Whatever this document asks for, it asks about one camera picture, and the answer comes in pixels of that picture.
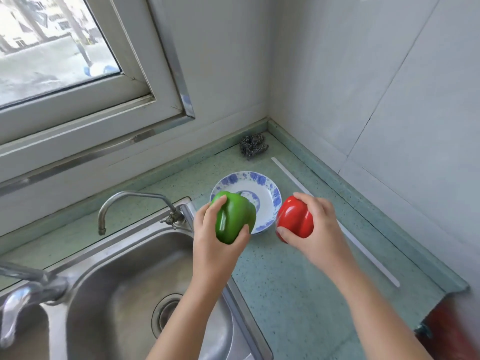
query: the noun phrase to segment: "plate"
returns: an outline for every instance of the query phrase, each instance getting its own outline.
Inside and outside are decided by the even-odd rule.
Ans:
[[[275,222],[282,205],[277,185],[269,177],[257,172],[243,171],[227,175],[215,185],[210,200],[220,191],[238,193],[253,203],[257,220],[252,234],[269,228]]]

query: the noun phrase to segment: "faucet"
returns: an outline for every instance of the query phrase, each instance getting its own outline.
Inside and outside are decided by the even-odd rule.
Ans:
[[[15,341],[18,315],[27,305],[56,301],[66,292],[68,281],[45,270],[33,269],[12,262],[0,261],[0,275],[30,280],[14,290],[3,303],[0,346],[7,348]]]
[[[185,218],[183,216],[183,213],[180,212],[179,209],[175,208],[175,206],[172,205],[172,202],[170,202],[170,200],[167,197],[165,197],[163,194],[143,193],[143,192],[135,192],[133,190],[124,190],[122,192],[115,193],[113,196],[107,199],[105,203],[102,205],[102,207],[100,208],[100,211],[98,212],[98,234],[99,235],[105,235],[105,232],[107,231],[107,228],[105,227],[105,215],[107,214],[107,210],[109,209],[109,207],[116,200],[119,200],[127,196],[159,198],[163,200],[168,205],[168,207],[170,207],[170,209],[172,210],[168,215],[168,217],[165,218],[163,222],[165,222],[168,225],[171,225],[173,228],[175,228],[175,225],[174,225],[175,222],[182,221]]]

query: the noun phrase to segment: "stainless steel sink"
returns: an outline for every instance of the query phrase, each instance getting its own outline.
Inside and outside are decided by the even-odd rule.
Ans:
[[[164,209],[51,267],[68,278],[68,294],[25,309],[21,333],[0,358],[30,359],[22,351],[35,346],[35,354],[44,354],[38,358],[48,359],[50,323],[50,359],[144,359],[192,278],[195,209],[188,198],[175,206],[185,216],[175,229],[160,222],[170,212]],[[209,318],[200,359],[272,358],[230,279]]]
[[[12,346],[0,348],[0,359],[49,360],[49,320],[40,306],[27,307],[20,313],[16,335],[17,341]]]

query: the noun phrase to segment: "bell pepper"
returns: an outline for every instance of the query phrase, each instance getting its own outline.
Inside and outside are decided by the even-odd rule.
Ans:
[[[245,197],[225,190],[217,193],[213,197],[212,203],[223,195],[226,196],[226,202],[216,217],[215,232],[219,241],[231,244],[245,224],[248,224],[249,232],[252,233],[257,219],[257,211],[255,205]]]
[[[278,210],[275,224],[276,227],[282,226],[289,229],[303,239],[309,237],[314,230],[314,218],[308,211],[307,204],[294,196],[285,199]],[[285,242],[278,232],[276,235]]]

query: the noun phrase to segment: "green speckled countertop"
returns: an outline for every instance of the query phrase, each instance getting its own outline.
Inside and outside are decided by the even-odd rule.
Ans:
[[[342,224],[399,279],[394,287],[357,248],[361,268],[413,328],[445,292],[363,216],[270,133],[269,150],[249,161],[237,145],[170,175],[143,191],[163,193],[172,201],[189,196],[199,208],[224,176],[252,170],[270,177],[285,199],[296,186],[271,160],[276,157],[314,195],[330,199]],[[107,234],[158,211],[155,199],[125,198],[106,217]],[[2,260],[44,268],[97,242],[97,213],[70,222],[6,254]],[[280,242],[275,227],[251,238],[233,273],[238,288],[273,351],[282,359],[362,359],[350,313],[335,286],[299,252]],[[0,288],[11,284],[0,278]]]

